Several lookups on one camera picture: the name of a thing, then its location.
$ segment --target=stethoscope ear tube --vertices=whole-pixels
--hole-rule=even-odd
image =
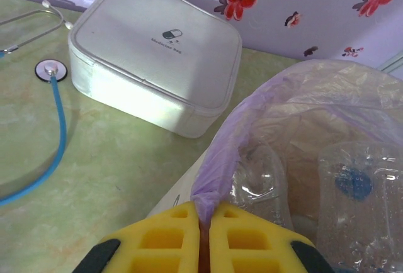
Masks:
[[[62,25],[65,25],[65,27],[67,29],[69,29],[69,30],[72,29],[73,24],[71,22],[69,22],[69,21],[66,21],[64,19],[63,14],[58,9],[53,7],[47,0],[42,1],[42,6],[44,6],[46,9],[33,10],[33,11],[30,11],[30,12],[27,12],[27,13],[24,13],[24,14],[17,15],[15,17],[9,18],[9,19],[4,20],[4,21],[0,21],[0,26],[5,25],[7,23],[11,23],[11,22],[16,21],[16,20],[20,20],[21,18],[25,18],[27,16],[34,15],[34,14],[37,14],[37,13],[47,13],[47,14],[55,15],[55,16],[60,18],[59,23],[56,26],[54,26],[52,28],[49,28],[46,31],[42,32],[41,34],[38,34],[38,35],[36,35],[36,36],[34,36],[32,38],[29,38],[29,39],[25,40],[24,42],[12,45],[12,46],[10,46],[8,48],[5,48],[4,50],[0,50],[0,58],[5,56],[6,54],[10,54],[13,51],[18,50],[19,48],[21,48],[23,45],[26,45],[27,43],[33,42],[34,40],[36,40],[38,38],[41,38],[41,37],[45,36],[46,34],[49,34],[50,32],[53,32],[54,30],[59,29]]]

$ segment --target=plastic bottle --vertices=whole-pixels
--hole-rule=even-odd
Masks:
[[[403,272],[403,149],[331,145],[319,155],[319,177],[317,248],[345,270],[336,272]]]
[[[256,216],[293,230],[287,177],[279,156],[262,142],[240,150],[229,201]]]

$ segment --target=pill icon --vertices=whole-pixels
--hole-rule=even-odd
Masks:
[[[182,31],[178,29],[173,29],[162,34],[162,37],[164,37],[165,39],[173,39],[179,36],[182,36]]]

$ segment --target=blue stethoscope tubing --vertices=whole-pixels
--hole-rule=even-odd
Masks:
[[[30,183],[29,185],[25,186],[24,188],[20,189],[19,191],[16,191],[5,197],[1,197],[0,206],[4,206],[8,203],[11,203],[19,198],[22,198],[23,196],[26,196],[29,193],[31,193],[39,185],[44,183],[54,173],[54,171],[59,166],[59,164],[62,160],[64,151],[65,151],[66,142],[67,142],[67,127],[66,127],[66,123],[65,123],[62,99],[60,98],[59,88],[57,87],[57,80],[54,75],[50,78],[50,83],[52,85],[53,95],[55,98],[56,109],[57,109],[57,114],[59,116],[59,124],[60,124],[60,139],[59,139],[59,147],[57,149],[56,156],[54,157],[54,159],[53,159],[52,163],[50,164],[50,166],[48,167],[48,169],[38,179],[36,179],[32,183]]]

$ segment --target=stethoscope chestpiece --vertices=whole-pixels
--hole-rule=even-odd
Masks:
[[[55,76],[59,82],[67,77],[67,67],[58,60],[45,59],[35,66],[35,75],[48,83],[50,83],[50,78]]]

